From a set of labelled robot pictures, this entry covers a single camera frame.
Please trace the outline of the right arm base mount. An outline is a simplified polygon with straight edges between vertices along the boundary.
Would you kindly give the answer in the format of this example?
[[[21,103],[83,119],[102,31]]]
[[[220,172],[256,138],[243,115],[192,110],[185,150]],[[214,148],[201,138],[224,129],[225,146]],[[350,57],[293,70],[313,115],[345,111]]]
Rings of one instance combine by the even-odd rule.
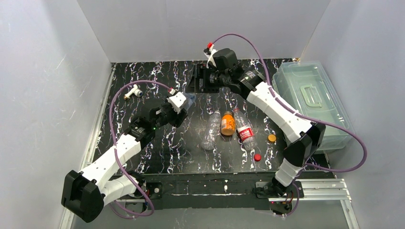
[[[298,202],[304,198],[302,183],[295,181],[288,187],[279,187],[272,182],[256,182],[252,193],[260,199],[268,199],[270,210],[274,216],[286,218],[298,207]]]

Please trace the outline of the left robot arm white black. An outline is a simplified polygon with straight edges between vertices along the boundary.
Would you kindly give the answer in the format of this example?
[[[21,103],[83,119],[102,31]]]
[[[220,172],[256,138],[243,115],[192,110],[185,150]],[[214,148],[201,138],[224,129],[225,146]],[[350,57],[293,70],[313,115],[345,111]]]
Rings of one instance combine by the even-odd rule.
[[[179,127],[187,117],[190,103],[186,102],[177,113],[169,102],[151,109],[149,117],[136,116],[130,126],[95,162],[79,172],[71,170],[64,178],[61,204],[81,218],[91,222],[98,217],[104,206],[128,194],[134,194],[144,182],[137,172],[129,172],[131,182],[125,175],[112,176],[133,156],[138,154],[155,137],[157,128],[166,124]]]

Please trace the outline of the clear blue-tinted bottle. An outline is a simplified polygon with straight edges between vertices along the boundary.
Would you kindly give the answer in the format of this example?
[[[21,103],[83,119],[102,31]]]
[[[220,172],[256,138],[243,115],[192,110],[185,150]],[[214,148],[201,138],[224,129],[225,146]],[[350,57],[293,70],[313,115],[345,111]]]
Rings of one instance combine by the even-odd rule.
[[[195,103],[196,100],[196,94],[194,93],[184,93],[184,96],[186,97],[186,103],[184,109],[188,111],[190,107]]]

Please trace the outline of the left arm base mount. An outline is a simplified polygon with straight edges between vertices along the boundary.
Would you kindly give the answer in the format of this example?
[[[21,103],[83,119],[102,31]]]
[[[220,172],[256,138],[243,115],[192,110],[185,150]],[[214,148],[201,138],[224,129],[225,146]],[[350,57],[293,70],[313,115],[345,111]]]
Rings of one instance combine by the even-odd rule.
[[[145,194],[150,198],[150,200],[162,198],[162,190],[163,190],[162,183],[144,182],[140,187],[145,192]],[[124,202],[125,207],[130,209],[131,211],[141,210],[140,213],[143,213],[149,210],[148,201],[137,189],[135,193],[128,194]]]

